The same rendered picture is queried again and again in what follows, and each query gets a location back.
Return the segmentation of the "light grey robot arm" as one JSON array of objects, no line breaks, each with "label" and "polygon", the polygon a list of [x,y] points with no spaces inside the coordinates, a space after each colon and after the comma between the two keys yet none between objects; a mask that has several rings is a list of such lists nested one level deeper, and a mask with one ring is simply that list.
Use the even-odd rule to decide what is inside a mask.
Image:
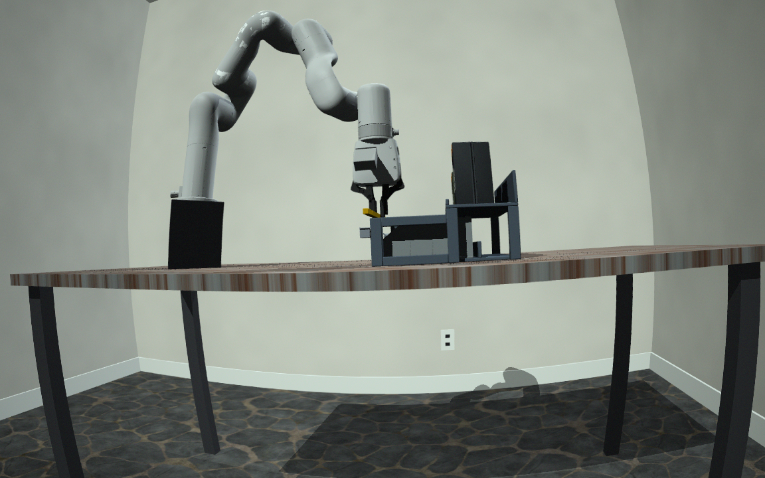
[{"label": "light grey robot arm", "polygon": [[301,56],[307,69],[305,83],[319,111],[345,122],[358,120],[359,139],[369,136],[394,139],[394,135],[400,134],[399,129],[392,127],[388,86],[365,84],[353,92],[338,82],[332,70],[338,55],[323,25],[315,19],[301,19],[291,25],[279,13],[263,10],[243,24],[213,74],[212,84],[225,93],[224,97],[203,92],[189,106],[183,186],[171,191],[171,199],[218,202],[213,199],[213,191],[219,132],[236,124],[257,87],[257,76],[248,68],[257,56],[261,40],[280,52]]}]

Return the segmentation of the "grey metal bin rack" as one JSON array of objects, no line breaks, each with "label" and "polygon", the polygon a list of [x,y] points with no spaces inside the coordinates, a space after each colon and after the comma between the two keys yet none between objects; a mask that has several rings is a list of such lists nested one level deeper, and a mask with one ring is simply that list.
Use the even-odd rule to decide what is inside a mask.
[{"label": "grey metal bin rack", "polygon": [[[444,264],[477,262],[489,260],[516,260],[521,258],[521,239],[519,226],[518,188],[515,170],[510,172],[494,191],[495,203],[449,204],[446,199],[446,214],[424,216],[396,216],[370,218],[370,227],[359,228],[359,237],[371,237],[371,261],[373,266],[405,266],[406,264]],[[505,203],[506,202],[506,203]],[[508,217],[509,254],[500,253],[499,217]],[[485,214],[484,214],[485,213]],[[489,215],[489,214],[492,214]],[[473,242],[473,258],[460,258],[458,217],[491,218],[492,254],[481,254],[481,241]],[[448,254],[420,256],[384,256],[383,227],[390,231],[397,226],[433,226],[447,224]],[[371,233],[370,233],[371,231]],[[481,258],[482,257],[482,258]]]}]

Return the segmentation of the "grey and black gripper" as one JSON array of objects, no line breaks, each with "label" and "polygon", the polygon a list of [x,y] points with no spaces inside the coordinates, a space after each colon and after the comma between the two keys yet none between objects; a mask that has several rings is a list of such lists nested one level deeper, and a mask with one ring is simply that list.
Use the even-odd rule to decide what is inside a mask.
[{"label": "grey and black gripper", "polygon": [[401,178],[400,151],[396,140],[388,136],[369,136],[356,141],[355,148],[364,147],[377,148],[377,154],[379,154],[377,169],[355,171],[355,166],[353,166],[351,190],[354,193],[364,194],[365,198],[369,200],[369,209],[377,212],[373,187],[383,187],[380,199],[382,218],[388,214],[387,200],[389,197],[404,188]]}]

